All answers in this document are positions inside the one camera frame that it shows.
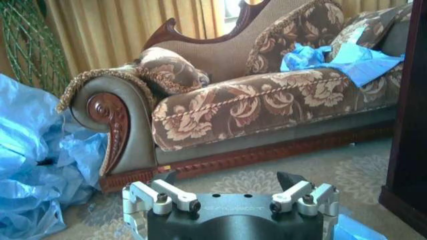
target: blue plastic sheet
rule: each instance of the blue plastic sheet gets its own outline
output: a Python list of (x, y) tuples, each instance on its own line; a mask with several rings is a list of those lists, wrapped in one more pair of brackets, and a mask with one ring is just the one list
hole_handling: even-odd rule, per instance
[(283, 57), (280, 71), (333, 68), (348, 76), (357, 87), (361, 87), (404, 60), (404, 54), (400, 57), (393, 57), (356, 45), (363, 30), (364, 27), (360, 27), (353, 31), (348, 42), (340, 45), (336, 57), (329, 63), (325, 63), (323, 57), (323, 53), (331, 51), (329, 46), (313, 49), (296, 43), (295, 50)]
[(387, 240), (384, 235), (364, 226), (360, 222), (340, 214), (333, 229), (335, 240)]
[(304, 68), (311, 68), (325, 62), (324, 53), (331, 52), (331, 46), (321, 46), (313, 49), (295, 43), (292, 52), (284, 55), (280, 65), (280, 71), (288, 72)]
[(58, 99), (0, 74), (0, 239), (62, 230), (61, 210), (98, 189), (106, 135), (84, 129)]

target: wooden sofa base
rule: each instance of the wooden sofa base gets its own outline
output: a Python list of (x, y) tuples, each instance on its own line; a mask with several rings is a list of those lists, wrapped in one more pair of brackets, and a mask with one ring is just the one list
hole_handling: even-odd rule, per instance
[(178, 161), (169, 165), (138, 169), (101, 177), (101, 191), (104, 193), (120, 191), (126, 183), (134, 181), (146, 182), (156, 173), (166, 172), (169, 170), (177, 171), (178, 179), (190, 178), (217, 170), (276, 160), (301, 153), (343, 146), (349, 143), (391, 137), (392, 134), (393, 121), (384, 121), (363, 128), (325, 133), (317, 136)]

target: brown floral fabric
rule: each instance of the brown floral fabric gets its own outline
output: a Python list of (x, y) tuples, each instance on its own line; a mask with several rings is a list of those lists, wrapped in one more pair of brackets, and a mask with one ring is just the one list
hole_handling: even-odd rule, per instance
[(164, 48), (148, 48), (134, 64), (149, 88), (166, 96), (188, 93), (209, 84), (208, 74)]
[(164, 151), (391, 106), (403, 65), (363, 88), (331, 68), (244, 76), (169, 96), (152, 112)]
[(331, 43), (332, 51), (328, 53), (325, 61), (332, 61), (339, 53), (341, 44), (349, 40), (355, 30), (360, 27), (365, 28), (356, 44), (365, 48), (373, 48), (383, 39), (393, 23), (409, 19), (411, 9), (412, 4), (405, 4), (375, 12), (361, 12), (356, 15), (347, 22), (344, 29), (333, 39)]
[(245, 63), (245, 75), (279, 72), (281, 58), (295, 49), (295, 43), (313, 48), (328, 45), (343, 24), (340, 5), (333, 0), (311, 0), (256, 38)]

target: sofa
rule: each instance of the sofa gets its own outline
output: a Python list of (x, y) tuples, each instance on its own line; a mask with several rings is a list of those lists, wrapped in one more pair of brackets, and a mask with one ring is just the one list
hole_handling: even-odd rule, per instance
[(392, 134), (403, 63), (360, 88), (332, 68), (279, 69), (295, 43), (331, 45), (329, 61), (360, 26), (357, 44), (399, 56), (411, 5), (351, 19), (333, 0), (240, 7), (230, 33), (192, 39), (169, 19), (138, 59), (69, 82), (57, 111), (69, 107), (82, 126), (108, 133), (102, 192), (170, 170), (188, 178)]

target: screw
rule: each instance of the screw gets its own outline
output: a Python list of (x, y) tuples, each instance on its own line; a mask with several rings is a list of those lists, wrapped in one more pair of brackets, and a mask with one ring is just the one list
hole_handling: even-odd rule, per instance
[(156, 203), (162, 204), (166, 202), (166, 200), (168, 200), (168, 195), (164, 192), (158, 193)]
[(280, 205), (277, 202), (272, 201), (272, 202), (269, 203), (269, 210), (271, 210), (271, 212), (272, 212), (273, 214), (280, 213), (280, 211), (281, 211), (281, 205)]
[(197, 200), (190, 201), (189, 209), (188, 209), (189, 212), (194, 214), (196, 212), (198, 212), (200, 208), (201, 208), (200, 202)]
[(305, 194), (303, 197), (301, 197), (301, 200), (304, 202), (304, 204), (313, 204), (313, 196), (311, 196), (309, 194)]

